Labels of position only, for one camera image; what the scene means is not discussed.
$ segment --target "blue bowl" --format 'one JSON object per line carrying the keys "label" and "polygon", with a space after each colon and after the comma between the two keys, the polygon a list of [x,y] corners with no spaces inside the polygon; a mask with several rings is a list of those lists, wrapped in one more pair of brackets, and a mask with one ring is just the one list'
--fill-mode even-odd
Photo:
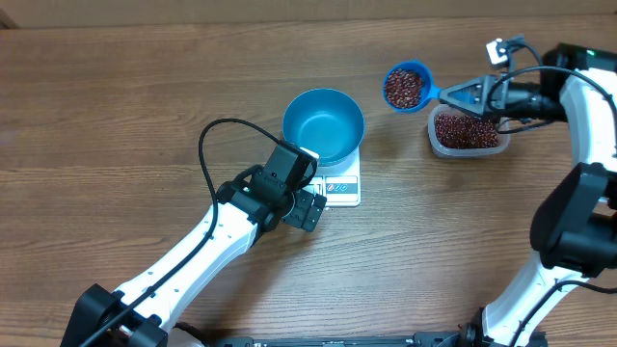
{"label": "blue bowl", "polygon": [[342,162],[362,142],[364,116],[347,94],[315,89],[298,95],[282,118],[286,141],[319,154],[320,166]]}

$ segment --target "white digital scale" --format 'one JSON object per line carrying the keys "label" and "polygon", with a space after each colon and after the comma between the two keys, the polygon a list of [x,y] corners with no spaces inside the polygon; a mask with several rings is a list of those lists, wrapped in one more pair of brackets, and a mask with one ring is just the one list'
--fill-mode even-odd
{"label": "white digital scale", "polygon": [[318,167],[305,189],[326,197],[326,207],[355,207],[360,204],[360,149],[356,148],[342,162]]}

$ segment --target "blue scoop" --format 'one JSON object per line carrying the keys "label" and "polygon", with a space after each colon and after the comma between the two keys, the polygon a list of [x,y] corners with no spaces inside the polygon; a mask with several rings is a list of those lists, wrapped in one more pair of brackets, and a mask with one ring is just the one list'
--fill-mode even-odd
{"label": "blue scoop", "polygon": [[[422,91],[420,92],[420,102],[417,104],[416,107],[401,109],[389,103],[388,98],[386,97],[385,86],[388,82],[388,77],[391,73],[400,68],[406,71],[414,71],[420,76],[422,81],[424,81],[424,87],[422,87]],[[418,60],[403,62],[393,67],[386,75],[386,78],[384,78],[384,86],[382,87],[384,100],[388,103],[389,107],[393,108],[396,112],[417,112],[423,109],[426,105],[428,105],[431,99],[438,98],[440,95],[440,91],[441,90],[433,82],[433,75],[431,74],[431,70],[425,64],[421,63]]]}

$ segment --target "wooden table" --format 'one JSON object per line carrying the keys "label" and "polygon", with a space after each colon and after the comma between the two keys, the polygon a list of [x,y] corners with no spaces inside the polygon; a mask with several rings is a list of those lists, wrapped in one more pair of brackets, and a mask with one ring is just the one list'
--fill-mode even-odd
{"label": "wooden table", "polygon": [[[488,73],[485,42],[520,32],[541,52],[617,51],[614,15],[0,31],[0,345],[58,345],[86,288],[130,280],[200,220],[207,123],[279,134],[288,102],[317,87],[364,111],[361,206],[326,212],[314,233],[267,234],[181,320],[256,337],[456,330],[526,261],[530,220],[570,168],[567,126],[442,160],[426,135],[434,105],[394,114],[381,83],[411,58],[440,86]],[[226,124],[205,156],[218,186],[272,148]],[[612,345],[616,300],[578,289],[541,328],[552,346]]]}

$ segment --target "red bean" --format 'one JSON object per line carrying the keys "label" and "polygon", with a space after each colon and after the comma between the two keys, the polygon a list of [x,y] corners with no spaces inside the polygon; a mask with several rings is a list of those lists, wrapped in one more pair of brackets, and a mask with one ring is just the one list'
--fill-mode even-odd
{"label": "red bean", "polygon": [[422,87],[424,81],[417,73],[399,68],[388,75],[384,92],[392,106],[409,109],[420,103]]}
{"label": "red bean", "polygon": [[448,148],[471,149],[499,146],[493,124],[469,116],[439,114],[435,117],[435,132],[437,140]]}

